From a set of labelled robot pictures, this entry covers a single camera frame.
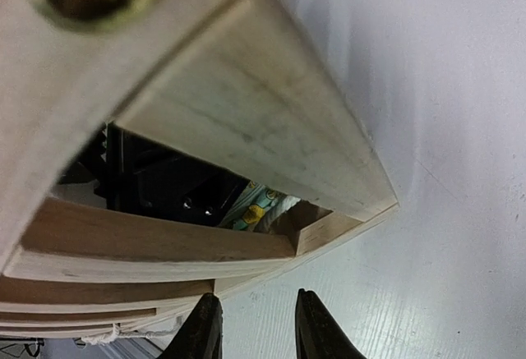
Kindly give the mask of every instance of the black object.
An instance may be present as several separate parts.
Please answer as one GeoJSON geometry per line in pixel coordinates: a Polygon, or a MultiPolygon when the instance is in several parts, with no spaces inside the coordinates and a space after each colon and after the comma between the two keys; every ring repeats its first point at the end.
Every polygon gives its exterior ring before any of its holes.
{"type": "Polygon", "coordinates": [[[205,226],[221,223],[248,180],[108,125],[59,183],[99,181],[108,209],[205,226]]]}
{"type": "MultiPolygon", "coordinates": [[[[158,359],[221,359],[221,303],[205,294],[158,359]]],[[[298,359],[366,359],[348,340],[320,298],[300,289],[296,301],[298,359]]]]}
{"type": "Polygon", "coordinates": [[[221,359],[223,309],[206,293],[158,359],[221,359]]]}
{"type": "Polygon", "coordinates": [[[366,359],[312,291],[300,289],[296,301],[298,359],[366,359]]]}

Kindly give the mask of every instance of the white table surface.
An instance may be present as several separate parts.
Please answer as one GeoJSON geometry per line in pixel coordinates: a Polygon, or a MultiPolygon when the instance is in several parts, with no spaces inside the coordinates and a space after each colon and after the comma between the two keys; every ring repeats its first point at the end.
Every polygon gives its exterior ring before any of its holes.
{"type": "Polygon", "coordinates": [[[287,1],[401,210],[226,300],[225,359],[295,357],[299,288],[371,359],[524,359],[526,0],[287,1]]]}

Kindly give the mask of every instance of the light wood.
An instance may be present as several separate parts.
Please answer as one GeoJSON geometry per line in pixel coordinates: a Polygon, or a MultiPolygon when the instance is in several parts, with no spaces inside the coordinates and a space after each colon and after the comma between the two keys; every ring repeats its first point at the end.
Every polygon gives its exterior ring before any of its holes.
{"type": "Polygon", "coordinates": [[[256,274],[293,257],[286,236],[207,228],[47,199],[4,274],[63,282],[157,283],[256,274]]]}
{"type": "Polygon", "coordinates": [[[129,311],[193,303],[210,281],[185,283],[50,283],[0,278],[0,311],[36,314],[129,311]]]}
{"type": "Polygon", "coordinates": [[[79,338],[92,336],[94,334],[109,333],[111,331],[112,325],[110,324],[58,328],[0,327],[0,335],[33,338],[79,338]]]}
{"type": "Polygon", "coordinates": [[[396,204],[343,95],[277,0],[238,0],[138,89],[117,124],[360,221],[396,204]]]}
{"type": "Polygon", "coordinates": [[[151,318],[157,315],[155,308],[134,311],[94,312],[88,314],[31,314],[0,312],[0,327],[73,327],[96,324],[116,324],[151,318]]]}
{"type": "MultiPolygon", "coordinates": [[[[262,277],[262,274],[246,275],[242,277],[232,278],[219,278],[214,281],[214,295],[223,300],[227,297],[232,296],[235,292],[238,292],[240,286],[254,280],[255,278],[262,277]]],[[[122,330],[132,331],[136,329],[143,329],[153,324],[158,324],[168,319],[174,319],[180,315],[187,315],[194,308],[195,303],[191,303],[184,306],[178,306],[169,309],[159,309],[158,313],[146,320],[134,320],[127,322],[122,325],[122,330]]]]}
{"type": "Polygon", "coordinates": [[[325,247],[361,224],[346,215],[302,201],[281,215],[272,228],[287,235],[296,248],[296,256],[301,256],[325,247]]]}
{"type": "Polygon", "coordinates": [[[159,0],[118,31],[50,25],[0,0],[0,270],[59,172],[142,79],[232,0],[159,0]]]}
{"type": "MultiPolygon", "coordinates": [[[[229,280],[224,285],[225,288],[223,291],[221,291],[223,287],[223,283],[219,283],[218,287],[215,288],[215,290],[219,289],[219,292],[221,292],[220,297],[224,299],[227,297],[232,297],[240,292],[252,289],[260,283],[264,283],[265,281],[269,281],[280,275],[286,274],[288,271],[292,269],[296,269],[299,265],[303,265],[311,260],[314,260],[318,256],[321,256],[328,251],[332,251],[338,246],[341,246],[342,244],[344,244],[345,242],[352,240],[353,238],[359,236],[360,234],[366,232],[367,230],[371,228],[374,228],[379,223],[382,223],[387,218],[391,217],[394,213],[396,213],[396,211],[398,211],[398,209],[399,209],[398,205],[394,205],[391,208],[384,211],[383,213],[370,219],[369,221],[360,223],[359,225],[356,225],[353,228],[348,228],[343,234],[337,236],[331,242],[325,244],[324,246],[319,246],[313,251],[305,252],[304,254],[295,257],[293,260],[287,262],[279,269],[272,270],[268,273],[263,273],[263,274],[254,276],[253,278],[243,278],[243,279],[240,278],[238,280],[238,283],[233,283],[234,282],[233,280],[229,280]]],[[[335,221],[334,220],[335,217],[338,218],[338,215],[335,213],[330,213],[330,214],[327,214],[322,219],[324,219],[325,222],[329,226],[332,226],[333,222],[335,221]]]]}

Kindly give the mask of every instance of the black plastic part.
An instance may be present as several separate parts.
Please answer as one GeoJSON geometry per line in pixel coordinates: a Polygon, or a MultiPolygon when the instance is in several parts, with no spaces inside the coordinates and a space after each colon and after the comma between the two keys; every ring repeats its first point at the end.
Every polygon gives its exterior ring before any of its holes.
{"type": "Polygon", "coordinates": [[[158,359],[221,359],[223,309],[206,293],[158,359]]]}
{"type": "Polygon", "coordinates": [[[366,359],[349,341],[320,298],[300,289],[296,301],[298,359],[366,359]]]}
{"type": "Polygon", "coordinates": [[[248,180],[108,126],[108,209],[204,226],[221,223],[248,180]]]}

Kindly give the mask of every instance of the wooden strip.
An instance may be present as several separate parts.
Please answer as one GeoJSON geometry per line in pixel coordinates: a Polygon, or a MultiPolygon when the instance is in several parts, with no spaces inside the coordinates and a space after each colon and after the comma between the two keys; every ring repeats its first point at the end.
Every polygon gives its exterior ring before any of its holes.
{"type": "MultiPolygon", "coordinates": [[[[327,243],[325,246],[321,246],[314,251],[307,252],[303,255],[297,256],[290,262],[287,262],[282,267],[270,271],[269,273],[260,274],[259,276],[256,276],[255,278],[247,278],[244,282],[239,281],[239,284],[232,285],[228,287],[228,289],[225,289],[224,293],[221,294],[219,297],[221,299],[224,299],[226,297],[231,297],[233,295],[238,294],[239,292],[246,291],[247,289],[254,288],[257,284],[263,283],[265,281],[269,281],[273,278],[279,277],[280,275],[283,275],[287,273],[288,271],[292,269],[296,269],[299,265],[303,265],[311,260],[314,260],[320,255],[325,254],[328,251],[332,251],[338,246],[341,246],[345,242],[348,242],[349,240],[352,240],[353,238],[359,236],[360,234],[366,232],[367,230],[374,228],[376,225],[384,222],[386,219],[388,219],[390,216],[392,216],[397,210],[399,209],[398,205],[394,205],[390,209],[387,209],[382,214],[377,215],[375,218],[360,223],[359,225],[355,226],[354,228],[350,228],[347,230],[344,234],[336,237],[334,240],[327,243]]],[[[335,217],[334,213],[328,214],[322,219],[326,219],[327,223],[332,223],[332,218],[335,217]]]]}
{"type": "Polygon", "coordinates": [[[0,311],[36,314],[129,311],[194,302],[212,282],[50,283],[0,278],[0,311]]]}
{"type": "Polygon", "coordinates": [[[206,228],[47,199],[4,274],[82,283],[193,281],[256,274],[293,257],[285,236],[206,228]]]}
{"type": "Polygon", "coordinates": [[[344,96],[276,0],[239,0],[117,124],[360,221],[397,202],[344,96]]]}
{"type": "Polygon", "coordinates": [[[155,308],[134,311],[94,312],[88,314],[31,314],[0,312],[0,326],[4,327],[72,327],[96,324],[132,322],[157,315],[155,308]]]}
{"type": "Polygon", "coordinates": [[[148,318],[147,320],[137,320],[121,324],[121,330],[123,332],[132,332],[134,330],[144,329],[153,324],[158,324],[165,320],[175,320],[180,315],[189,314],[196,306],[199,299],[200,297],[196,298],[192,303],[188,303],[184,306],[177,306],[167,309],[166,311],[160,311],[156,316],[148,318]]]}
{"type": "MultiPolygon", "coordinates": [[[[339,235],[335,235],[334,239],[327,242],[325,245],[317,246],[316,249],[311,249],[311,251],[305,251],[304,254],[297,256],[293,260],[287,262],[280,268],[276,270],[272,270],[268,273],[253,275],[253,276],[245,276],[240,278],[225,278],[225,279],[219,279],[214,282],[214,294],[217,295],[221,300],[226,299],[228,297],[235,296],[236,294],[246,291],[248,289],[254,288],[256,285],[261,284],[265,281],[270,281],[273,278],[276,278],[280,275],[283,275],[287,273],[288,271],[297,268],[299,265],[302,265],[310,260],[314,260],[320,255],[323,255],[324,253],[331,251],[335,249],[338,246],[341,246],[345,242],[352,240],[353,238],[359,236],[363,232],[369,230],[370,228],[374,228],[379,223],[384,222],[386,219],[388,219],[393,213],[395,213],[398,210],[398,206],[394,205],[390,209],[386,210],[384,213],[377,215],[375,218],[360,223],[358,225],[353,225],[353,219],[350,219],[349,217],[345,217],[346,219],[343,221],[343,226],[346,227],[344,229],[344,232],[339,235]]],[[[311,222],[316,230],[320,226],[323,226],[323,223],[327,223],[330,227],[335,226],[336,219],[339,219],[340,215],[337,213],[331,213],[328,214],[324,210],[314,210],[312,209],[310,212],[307,212],[305,215],[303,215],[302,219],[294,219],[294,222],[296,225],[293,226],[290,224],[287,229],[290,232],[298,232],[302,231],[304,229],[309,229],[310,225],[303,225],[304,223],[311,222]],[[317,218],[316,215],[322,215],[322,217],[318,220],[313,220],[312,218],[317,218]]],[[[141,329],[148,327],[150,325],[159,323],[163,320],[166,320],[170,317],[178,316],[178,315],[185,315],[186,313],[189,313],[194,306],[187,305],[187,306],[181,306],[177,308],[176,311],[168,311],[166,313],[160,313],[157,316],[153,318],[149,318],[146,321],[139,321],[139,322],[132,322],[130,324],[125,325],[125,330],[131,331],[135,329],[141,329]]]]}
{"type": "Polygon", "coordinates": [[[159,0],[145,19],[86,35],[29,0],[0,0],[0,270],[59,172],[188,35],[231,0],[159,0]]]}
{"type": "Polygon", "coordinates": [[[302,201],[281,215],[272,228],[286,234],[296,248],[296,256],[300,256],[326,246],[360,224],[346,215],[302,201]]]}
{"type": "Polygon", "coordinates": [[[94,334],[109,333],[112,325],[102,324],[96,326],[76,326],[60,328],[7,328],[0,327],[0,335],[11,337],[34,338],[79,338],[94,334]]]}

